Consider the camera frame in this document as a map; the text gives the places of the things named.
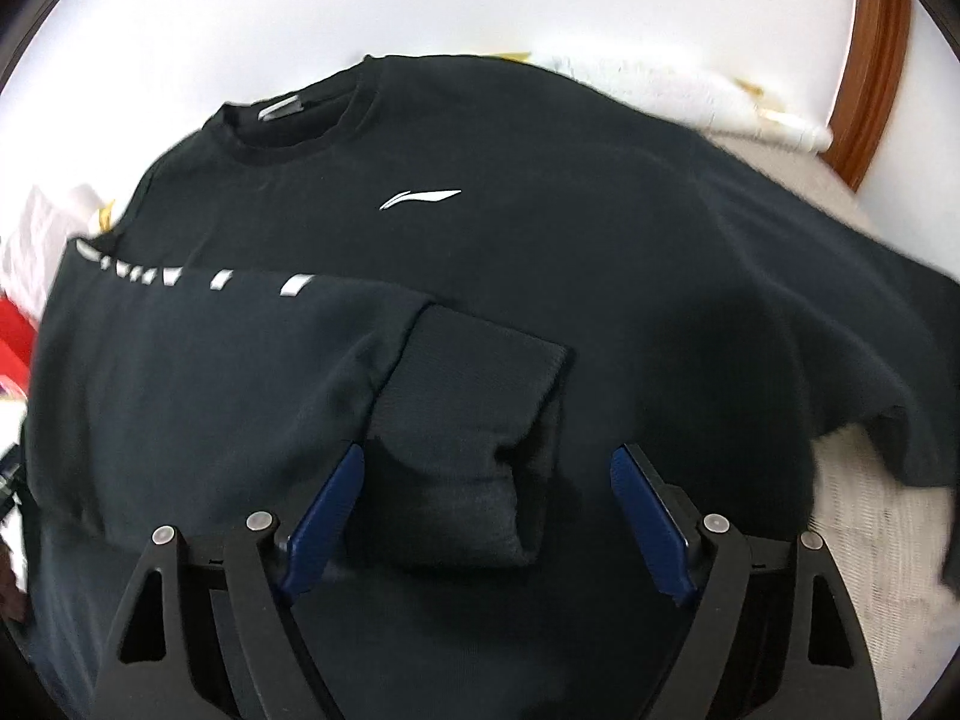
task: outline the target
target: white logo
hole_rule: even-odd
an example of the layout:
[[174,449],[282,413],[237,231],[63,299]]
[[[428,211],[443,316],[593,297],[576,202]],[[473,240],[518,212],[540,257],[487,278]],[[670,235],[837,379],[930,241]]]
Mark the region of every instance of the white logo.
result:
[[440,191],[402,191],[400,194],[395,194],[389,200],[387,200],[383,205],[380,206],[381,211],[385,211],[391,206],[397,205],[399,202],[405,200],[423,200],[424,202],[440,202],[445,200],[448,197],[453,197],[455,194],[459,194],[461,190],[459,189],[442,189]]

